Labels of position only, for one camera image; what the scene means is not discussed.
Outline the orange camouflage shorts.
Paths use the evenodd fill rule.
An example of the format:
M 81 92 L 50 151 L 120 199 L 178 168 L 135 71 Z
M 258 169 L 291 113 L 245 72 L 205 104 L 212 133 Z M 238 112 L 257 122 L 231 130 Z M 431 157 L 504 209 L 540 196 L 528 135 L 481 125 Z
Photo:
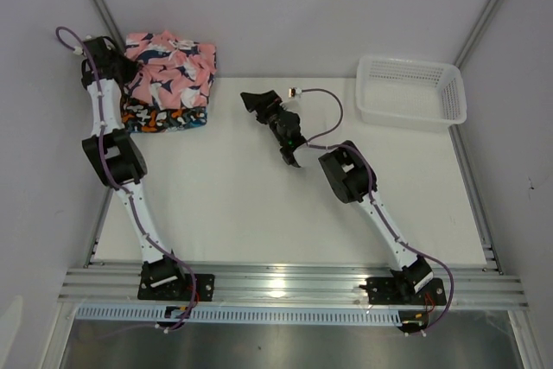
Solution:
M 148 105 L 139 99 L 123 96 L 120 99 L 120 112 L 124 128 L 130 133 L 163 133 L 168 118 L 177 118 L 186 114 L 191 118 L 207 117 L 205 106 L 188 109 L 160 109 L 156 105 Z

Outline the pink white patterned shorts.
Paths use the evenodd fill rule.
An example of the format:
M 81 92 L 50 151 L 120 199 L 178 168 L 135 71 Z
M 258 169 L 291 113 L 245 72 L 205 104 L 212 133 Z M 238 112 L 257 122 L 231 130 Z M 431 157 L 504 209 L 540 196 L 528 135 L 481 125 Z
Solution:
M 217 48 L 212 43 L 161 33 L 130 33 L 125 56 L 138 64 L 128 94 L 161 110 L 208 105 L 217 72 Z

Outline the blue orange patterned shorts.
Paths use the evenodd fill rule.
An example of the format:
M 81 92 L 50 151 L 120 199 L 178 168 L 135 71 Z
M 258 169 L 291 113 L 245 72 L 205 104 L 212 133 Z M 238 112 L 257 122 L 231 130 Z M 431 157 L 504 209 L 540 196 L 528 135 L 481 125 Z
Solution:
M 182 131 L 190 130 L 194 128 L 199 128 L 207 124 L 207 117 L 203 116 L 200 118 L 189 117 L 187 114 L 185 116 L 180 116 L 177 118 L 168 118 L 165 123 L 166 131 Z

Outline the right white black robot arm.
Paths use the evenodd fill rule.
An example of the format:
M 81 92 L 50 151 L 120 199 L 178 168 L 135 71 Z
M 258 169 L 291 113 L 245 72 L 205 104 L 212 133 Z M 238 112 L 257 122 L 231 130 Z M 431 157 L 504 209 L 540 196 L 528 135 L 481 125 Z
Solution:
M 378 230 L 391 254 L 391 274 L 394 293 L 403 302 L 415 302 L 423 296 L 434 277 L 424 255 L 405 244 L 403 234 L 394 228 L 378 193 L 378 178 L 358 146 L 351 140 L 334 145 L 314 144 L 302 134 L 300 116 L 288 110 L 277 92 L 241 92 L 240 98 L 258 123 L 268 126 L 279 145 L 283 161 L 294 168 L 303 149 L 319 150 L 318 163 L 334 196 L 344 204 L 354 204 L 364 213 L 365 220 Z

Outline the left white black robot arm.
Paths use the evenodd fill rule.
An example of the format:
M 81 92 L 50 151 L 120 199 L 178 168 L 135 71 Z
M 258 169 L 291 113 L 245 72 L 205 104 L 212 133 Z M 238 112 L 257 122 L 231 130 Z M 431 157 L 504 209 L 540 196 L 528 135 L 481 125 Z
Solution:
M 91 136 L 82 141 L 82 149 L 130 217 L 142 257 L 140 297 L 162 293 L 170 300 L 179 299 L 189 282 L 156 230 L 144 196 L 146 162 L 119 110 L 122 85 L 136 74 L 136 66 L 105 36 L 85 39 L 82 51 L 81 83 L 92 101 L 93 116 Z

